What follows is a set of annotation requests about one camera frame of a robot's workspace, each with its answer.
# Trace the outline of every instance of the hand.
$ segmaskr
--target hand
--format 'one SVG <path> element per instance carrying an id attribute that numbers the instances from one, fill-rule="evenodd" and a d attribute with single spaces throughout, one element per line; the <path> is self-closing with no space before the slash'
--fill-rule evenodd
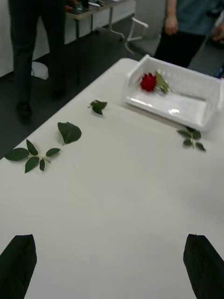
<path id="1" fill-rule="evenodd" d="M 179 29 L 178 20 L 175 14 L 168 15 L 165 21 L 165 32 L 169 36 L 177 34 Z"/>
<path id="2" fill-rule="evenodd" d="M 224 22 L 221 23 L 214 32 L 213 41 L 218 42 L 224 39 Z"/>

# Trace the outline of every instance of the leaf cluster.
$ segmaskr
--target leaf cluster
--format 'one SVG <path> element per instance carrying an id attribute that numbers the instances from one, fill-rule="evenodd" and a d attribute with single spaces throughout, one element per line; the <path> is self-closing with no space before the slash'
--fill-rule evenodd
<path id="1" fill-rule="evenodd" d="M 177 132 L 185 138 L 183 141 L 183 145 L 185 147 L 192 147 L 194 148 L 195 146 L 197 149 L 200 151 L 206 152 L 206 149 L 204 148 L 203 144 L 199 142 L 202 138 L 201 133 L 193 128 L 186 127 L 187 130 L 178 130 Z"/>

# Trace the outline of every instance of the blue shirt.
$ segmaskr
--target blue shirt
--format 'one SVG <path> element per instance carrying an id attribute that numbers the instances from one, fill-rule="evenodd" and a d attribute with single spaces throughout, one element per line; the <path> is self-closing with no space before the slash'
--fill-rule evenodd
<path id="1" fill-rule="evenodd" d="M 215 24 L 207 12 L 221 5 L 223 0 L 178 0 L 176 15 L 179 31 L 206 36 Z"/>

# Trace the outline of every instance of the black pants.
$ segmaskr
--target black pants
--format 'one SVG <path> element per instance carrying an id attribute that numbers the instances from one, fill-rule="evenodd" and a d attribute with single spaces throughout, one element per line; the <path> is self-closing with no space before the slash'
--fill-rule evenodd
<path id="1" fill-rule="evenodd" d="M 178 66 L 188 67 L 204 40 L 205 36 L 184 32 L 169 36 L 163 31 L 154 57 Z"/>
<path id="2" fill-rule="evenodd" d="M 20 102 L 30 101 L 32 56 L 41 15 L 51 53 L 53 89 L 65 87 L 63 47 L 65 0 L 8 0 L 14 52 L 14 77 Z"/>

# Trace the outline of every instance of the tabletop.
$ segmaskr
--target tabletop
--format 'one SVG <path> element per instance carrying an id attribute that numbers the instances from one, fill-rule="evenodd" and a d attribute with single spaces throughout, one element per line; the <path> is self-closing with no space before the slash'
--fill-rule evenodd
<path id="1" fill-rule="evenodd" d="M 96 7 L 96 6 L 89 6 L 89 9 L 83 8 L 83 10 L 78 11 L 77 13 L 67 13 L 67 16 L 76 19 L 76 20 L 83 20 L 85 18 L 88 18 L 92 14 L 98 13 L 102 10 L 109 9 L 111 7 L 116 7 L 120 4 L 123 4 L 125 2 L 128 2 L 130 0 L 120 0 L 120 1 L 113 1 L 113 0 L 105 0 L 105 4 L 102 7 Z"/>
<path id="2" fill-rule="evenodd" d="M 123 103 L 136 64 L 117 62 L 28 138 L 45 153 L 63 143 L 59 121 L 82 130 L 44 173 L 0 161 L 0 252 L 15 235 L 36 243 L 26 299 L 194 299 L 188 234 L 224 257 L 224 116 L 203 134 L 207 153 L 184 149 L 179 125 Z M 104 116 L 93 100 L 108 101 Z"/>

